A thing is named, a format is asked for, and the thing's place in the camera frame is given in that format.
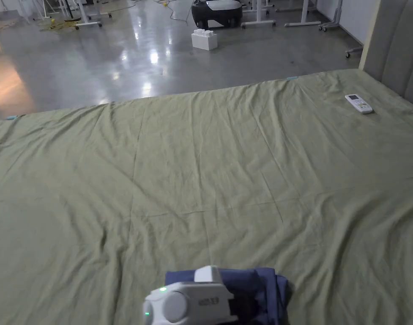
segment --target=robot vacuum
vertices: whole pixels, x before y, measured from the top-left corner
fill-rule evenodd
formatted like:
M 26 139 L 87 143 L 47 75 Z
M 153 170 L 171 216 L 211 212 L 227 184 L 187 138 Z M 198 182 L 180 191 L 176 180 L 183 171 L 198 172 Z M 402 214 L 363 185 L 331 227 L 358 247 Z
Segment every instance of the robot vacuum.
M 235 28 L 242 19 L 242 4 L 238 0 L 194 0 L 191 13 L 197 28 L 207 30 L 208 20 Z

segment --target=white robot device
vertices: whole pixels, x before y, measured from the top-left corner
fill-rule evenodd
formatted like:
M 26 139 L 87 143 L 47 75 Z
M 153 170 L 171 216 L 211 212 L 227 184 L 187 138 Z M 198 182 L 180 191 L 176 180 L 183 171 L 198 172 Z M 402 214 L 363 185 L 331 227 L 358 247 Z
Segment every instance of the white robot device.
M 143 304 L 145 325 L 216 325 L 238 320 L 233 299 L 216 266 L 195 271 L 194 282 L 177 282 L 151 291 Z
M 208 21 L 214 20 L 225 27 L 235 28 L 242 19 L 242 4 L 239 0 L 194 0 L 191 14 L 196 26 L 209 28 Z

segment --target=white block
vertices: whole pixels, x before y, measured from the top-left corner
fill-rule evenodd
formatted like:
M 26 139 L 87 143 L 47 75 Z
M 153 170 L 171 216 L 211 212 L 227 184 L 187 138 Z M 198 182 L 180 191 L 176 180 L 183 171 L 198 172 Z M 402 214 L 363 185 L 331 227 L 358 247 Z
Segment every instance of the white block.
M 222 284 L 220 270 L 215 265 L 201 267 L 194 272 L 194 282 L 217 282 Z
M 195 30 L 191 34 L 191 40 L 193 41 L 193 47 L 198 49 L 210 51 L 218 47 L 217 34 L 210 30 Z

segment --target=white toy brick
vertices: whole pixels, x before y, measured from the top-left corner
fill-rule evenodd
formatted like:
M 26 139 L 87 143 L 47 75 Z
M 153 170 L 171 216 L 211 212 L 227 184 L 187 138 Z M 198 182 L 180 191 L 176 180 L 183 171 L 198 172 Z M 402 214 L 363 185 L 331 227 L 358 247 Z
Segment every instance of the white toy brick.
M 214 34 L 211 30 L 195 30 L 191 34 L 191 40 L 193 41 L 193 47 L 210 51 L 218 47 L 217 34 Z

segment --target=white table leg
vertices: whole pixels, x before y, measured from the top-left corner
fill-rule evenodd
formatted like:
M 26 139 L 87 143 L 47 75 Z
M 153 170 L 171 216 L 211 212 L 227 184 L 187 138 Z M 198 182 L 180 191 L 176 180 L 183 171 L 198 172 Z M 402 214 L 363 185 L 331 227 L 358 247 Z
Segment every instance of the white table leg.
M 66 9 L 65 9 L 65 5 L 62 2 L 62 0 L 59 0 L 59 7 L 60 7 L 60 11 L 62 12 L 62 15 L 67 18 L 68 14 L 66 13 Z
M 292 27 L 292 26 L 308 26 L 308 25 L 318 25 L 320 21 L 307 21 L 307 10 L 309 8 L 309 0 L 304 0 L 302 4 L 302 14 L 301 14 L 301 22 L 288 22 L 285 23 L 285 27 Z
M 272 8 L 274 7 L 274 4 L 270 4 L 270 0 L 265 0 L 265 5 L 263 8 Z
M 40 7 L 39 7 L 38 4 L 37 4 L 37 1 L 38 1 L 38 0 L 32 0 L 33 4 L 34 4 L 35 7 L 37 8 L 38 15 L 40 15 L 40 17 L 41 17 L 42 20 L 44 20 L 44 17 L 43 17 L 43 15 L 41 14 L 41 10 L 40 10 Z
M 29 18 L 28 18 L 27 14 L 26 14 L 25 7 L 23 6 L 23 0 L 18 0 L 18 2 L 19 2 L 19 5 L 20 5 L 20 8 L 21 8 L 21 10 L 22 10 L 22 16 L 23 16 L 23 18 L 27 21 L 28 24 L 30 24 Z
M 86 16 L 85 9 L 84 9 L 84 7 L 83 7 L 83 4 L 82 4 L 81 0 L 78 2 L 78 4 L 79 4 L 79 7 L 80 7 L 80 14 L 81 14 L 81 16 L 82 16 L 82 22 L 76 24 L 76 29 L 79 29 L 79 26 L 85 26 L 85 25 L 98 25 L 99 27 L 102 26 L 102 23 L 101 23 L 101 14 L 95 14 L 95 15 L 98 15 L 98 16 L 99 16 L 99 20 L 97 20 L 97 21 L 91 21 L 91 22 L 90 22 L 90 21 L 88 20 L 87 16 Z M 97 5 L 97 3 L 96 3 L 95 0 L 94 0 L 95 10 L 97 11 L 97 13 L 99 13 L 99 8 L 97 8 L 96 5 Z
M 260 25 L 260 24 L 272 24 L 273 26 L 276 25 L 275 20 L 262 20 L 262 0 L 257 0 L 256 1 L 256 21 L 250 21 L 250 22 L 243 22 L 241 23 L 241 27 L 245 29 L 245 26 L 247 25 Z
M 253 0 L 253 2 L 251 3 L 251 5 L 253 6 L 253 8 L 255 9 L 251 9 L 251 10 L 243 10 L 242 13 L 246 14 L 246 13 L 257 13 L 257 1 Z M 262 11 L 267 11 L 267 8 L 265 6 L 262 7 Z

